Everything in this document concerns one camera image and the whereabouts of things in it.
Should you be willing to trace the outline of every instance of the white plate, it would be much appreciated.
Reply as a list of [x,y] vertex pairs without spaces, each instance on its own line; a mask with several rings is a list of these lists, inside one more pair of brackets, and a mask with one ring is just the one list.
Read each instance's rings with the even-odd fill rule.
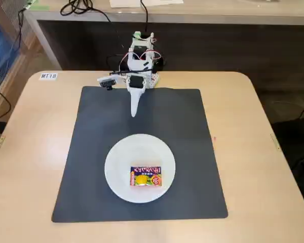
[[[162,186],[130,186],[131,166],[161,166]],[[162,196],[171,186],[175,171],[170,148],[148,134],[123,138],[111,148],[105,162],[109,187],[117,196],[132,203],[147,203]]]

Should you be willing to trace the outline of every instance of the wooden table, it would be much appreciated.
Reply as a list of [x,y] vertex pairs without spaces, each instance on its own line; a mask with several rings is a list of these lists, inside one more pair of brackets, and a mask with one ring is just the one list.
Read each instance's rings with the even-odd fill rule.
[[229,211],[226,219],[53,223],[81,89],[97,86],[104,75],[60,71],[56,80],[39,80],[41,73],[29,79],[0,143],[0,243],[138,238],[304,243],[304,200],[249,78],[236,72],[162,72],[158,84],[200,89]]

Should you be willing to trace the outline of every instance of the snack package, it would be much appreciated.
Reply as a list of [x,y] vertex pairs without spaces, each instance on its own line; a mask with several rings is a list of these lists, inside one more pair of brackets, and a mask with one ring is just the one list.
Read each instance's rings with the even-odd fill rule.
[[131,167],[131,186],[161,186],[161,167]]

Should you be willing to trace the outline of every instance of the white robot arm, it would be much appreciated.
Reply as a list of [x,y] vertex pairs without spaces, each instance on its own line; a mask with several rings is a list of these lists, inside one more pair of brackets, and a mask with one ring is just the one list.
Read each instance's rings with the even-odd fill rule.
[[161,58],[161,55],[153,50],[154,34],[148,38],[142,38],[139,31],[133,35],[132,45],[129,48],[127,65],[129,71],[125,75],[114,74],[107,77],[99,78],[98,81],[102,87],[108,90],[119,82],[119,80],[126,81],[126,87],[131,95],[131,114],[134,117],[137,113],[137,107],[142,94],[145,89],[154,88],[158,82],[159,76],[153,74],[154,60]]

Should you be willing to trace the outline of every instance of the table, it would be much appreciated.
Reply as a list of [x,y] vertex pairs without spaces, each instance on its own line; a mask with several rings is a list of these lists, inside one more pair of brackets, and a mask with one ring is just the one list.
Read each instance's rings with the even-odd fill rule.
[[0,143],[0,243],[132,242],[147,232],[151,242],[304,243],[304,200],[254,87],[236,72],[161,72],[157,85],[200,89],[226,219],[52,223],[81,89],[104,75],[29,79]]
[[[304,25],[304,0],[282,0],[279,3],[259,3],[258,0],[185,0],[184,4],[148,7],[149,21],[152,23],[190,24],[270,24]],[[140,8],[111,8],[109,0],[93,0],[94,7],[107,13],[112,22],[145,22],[145,13]],[[39,22],[47,21],[90,21],[105,22],[100,13],[61,16],[60,10],[67,0],[38,0],[25,12],[27,21],[35,31],[49,58],[57,69],[62,58],[51,47],[52,42],[61,42],[52,34],[52,26],[44,27]]]

